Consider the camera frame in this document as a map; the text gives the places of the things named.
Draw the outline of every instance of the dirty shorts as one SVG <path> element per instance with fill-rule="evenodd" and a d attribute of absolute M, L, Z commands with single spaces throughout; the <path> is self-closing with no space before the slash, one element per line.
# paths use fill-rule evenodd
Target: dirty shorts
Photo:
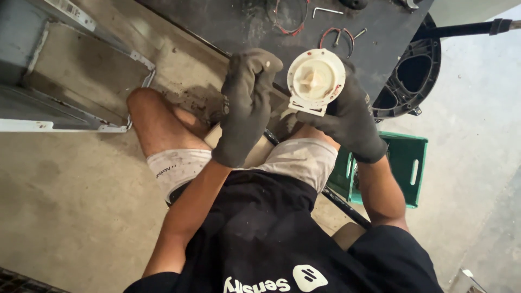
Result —
<path fill-rule="evenodd" d="M 324 141 L 315 138 L 290 139 L 276 146 L 264 164 L 248 170 L 259 169 L 291 176 L 311 185 L 318 193 L 326 185 L 337 155 L 336 149 Z M 146 161 L 166 202 L 170 203 L 172 191 L 194 179 L 211 158 L 212 152 L 208 150 L 180 149 L 153 154 Z"/>

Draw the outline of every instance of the knee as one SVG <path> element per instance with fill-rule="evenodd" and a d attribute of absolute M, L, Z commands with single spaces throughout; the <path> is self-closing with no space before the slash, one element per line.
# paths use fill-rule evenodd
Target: knee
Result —
<path fill-rule="evenodd" d="M 137 88 L 127 97 L 127 107 L 128 109 L 140 107 L 143 103 L 149 103 L 152 100 L 160 100 L 161 98 L 161 93 L 154 89 Z"/>

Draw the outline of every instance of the gloved hand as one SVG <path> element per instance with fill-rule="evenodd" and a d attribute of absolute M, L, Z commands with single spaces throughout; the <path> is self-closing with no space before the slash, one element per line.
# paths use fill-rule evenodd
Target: gloved hand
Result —
<path fill-rule="evenodd" d="M 358 162 L 375 163 L 387 152 L 387 144 L 378 135 L 369 95 L 355 77 L 354 65 L 345 59 L 342 62 L 346 78 L 344 89 L 336 100 L 336 114 L 320 117 L 298 112 L 296 117 L 332 137 L 352 152 Z"/>
<path fill-rule="evenodd" d="M 232 168 L 244 164 L 268 125 L 269 93 L 280 70 L 282 61 L 263 49 L 231 56 L 221 88 L 225 96 L 225 116 L 221 120 L 222 136 L 212 151 L 215 161 Z"/>

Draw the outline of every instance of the concrete floor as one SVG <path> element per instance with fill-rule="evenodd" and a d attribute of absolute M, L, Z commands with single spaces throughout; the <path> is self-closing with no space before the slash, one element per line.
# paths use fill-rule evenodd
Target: concrete floor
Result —
<path fill-rule="evenodd" d="M 154 88 L 204 118 L 226 60 L 132 0 L 75 2 L 157 65 Z M 508 14 L 521 18 L 521 7 Z M 419 208 L 407 221 L 443 288 L 464 265 L 496 292 L 514 292 L 521 32 L 448 39 L 442 48 L 423 114 L 382 124 L 430 140 Z M 71 292 L 121 292 L 140 277 L 166 206 L 132 130 L 0 133 L 0 162 L 1 267 Z M 313 217 L 329 234 L 348 221 L 323 197 Z M 491 239 L 502 237 L 509 241 L 491 253 Z M 491 268 L 497 262 L 503 270 Z"/>

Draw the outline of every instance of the black workbench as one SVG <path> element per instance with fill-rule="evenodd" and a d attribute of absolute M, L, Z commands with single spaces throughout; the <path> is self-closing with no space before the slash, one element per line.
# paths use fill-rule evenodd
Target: black workbench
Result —
<path fill-rule="evenodd" d="M 322 34 L 329 28 L 347 28 L 353 35 L 363 28 L 367 32 L 356 39 L 351 61 L 359 79 L 374 99 L 402 56 L 434 0 L 423 0 L 409 13 L 397 0 L 369 0 L 363 10 L 351 10 L 338 0 L 311 0 L 304 29 L 296 36 L 283 34 L 274 25 L 276 0 L 136 0 L 156 14 L 208 42 L 222 53 L 260 47 L 284 62 L 275 83 L 287 91 L 286 75 L 293 60 L 302 52 L 318 48 Z M 315 7 L 343 11 L 334 14 Z M 302 21 L 305 0 L 281 0 L 278 18 L 288 30 Z M 336 33 L 324 40 L 324 47 L 347 56 L 350 42 L 343 35 L 338 47 L 332 47 Z"/>

